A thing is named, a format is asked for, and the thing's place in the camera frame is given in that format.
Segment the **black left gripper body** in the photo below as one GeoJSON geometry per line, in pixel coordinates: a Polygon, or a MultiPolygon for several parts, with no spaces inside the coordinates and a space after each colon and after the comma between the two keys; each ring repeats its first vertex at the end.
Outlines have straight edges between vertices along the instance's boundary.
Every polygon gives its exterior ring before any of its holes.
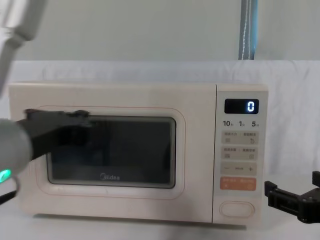
{"type": "Polygon", "coordinates": [[[50,153],[63,143],[68,114],[63,111],[26,109],[25,118],[18,121],[31,144],[31,160],[50,153]]]}

